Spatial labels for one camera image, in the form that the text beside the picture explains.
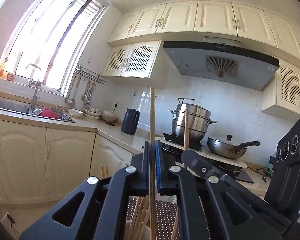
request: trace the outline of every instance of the stainless steel steamer pot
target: stainless steel steamer pot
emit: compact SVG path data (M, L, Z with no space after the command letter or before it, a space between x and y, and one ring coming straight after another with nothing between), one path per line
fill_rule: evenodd
M177 109L174 111L169 110L173 114L171 131L178 137L184 136L187 108L189 112L189 140L200 142L207 132L209 124L217 121L210 120L211 112L207 109L193 104L184 104L184 100L194 101L193 98L178 98Z

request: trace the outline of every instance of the black appliance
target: black appliance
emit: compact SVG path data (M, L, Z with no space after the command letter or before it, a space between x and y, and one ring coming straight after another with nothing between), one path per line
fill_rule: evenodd
M265 200L295 222L300 217L300 119L279 141Z
M121 131L128 134L135 134L139 122L140 112L136 109L127 109L121 125Z
M183 150L173 147L171 145L165 144L163 142L161 143L161 150L162 150L162 153L164 153L164 154L172 155L175 158L176 162L182 163L181 154L183 153ZM220 170L222 170L225 174L227 174L232 179L235 179L238 181L243 181L243 182L248 182L251 184L254 183L253 180L250 178L250 176L241 167L237 167L237 166L230 165L227 163L218 162L218 161L211 160L211 159L208 159L205 157L202 157L202 158L209 161L216 167L218 167Z

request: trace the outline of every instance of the metal screw head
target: metal screw head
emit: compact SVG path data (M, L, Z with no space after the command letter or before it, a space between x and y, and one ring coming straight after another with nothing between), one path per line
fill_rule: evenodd
M134 173L137 170L135 166L128 166L126 167L126 172L128 173Z
M172 172L179 172L180 170L181 170L181 168L178 165L173 165L170 167L170 171L172 171Z
M218 179L218 177L216 177L216 176L210 176L209 178L208 178L208 181L210 182L210 183L218 183L219 182L219 179Z
M87 182L91 185L96 184L98 182L98 178L96 177L89 177L87 178Z

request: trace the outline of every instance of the utensil rack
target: utensil rack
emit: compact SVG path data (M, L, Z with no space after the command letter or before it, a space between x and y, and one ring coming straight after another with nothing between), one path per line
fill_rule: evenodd
M94 82L101 83L101 84L107 83L106 78L104 78L103 76L100 76L99 74L96 74L93 71L88 70L80 65L76 66L74 72L79 74L80 76L89 78L90 80L92 80Z

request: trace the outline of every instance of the wooden chopstick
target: wooden chopstick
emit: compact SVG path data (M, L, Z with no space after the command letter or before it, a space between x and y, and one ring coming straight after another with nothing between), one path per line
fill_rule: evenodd
M149 174L149 208L150 208L150 240L156 240L157 217L155 211L155 122L154 122L154 88L150 88L150 174Z
M183 141L183 151L189 150L189 110L186 108L185 113L185 135L184 135L184 141ZM184 163L182 164L183 168L187 168L187 165ZM179 216L178 216L178 209L176 212L176 219L174 220L172 234L170 240L175 240L177 237L178 232L178 223L179 223Z

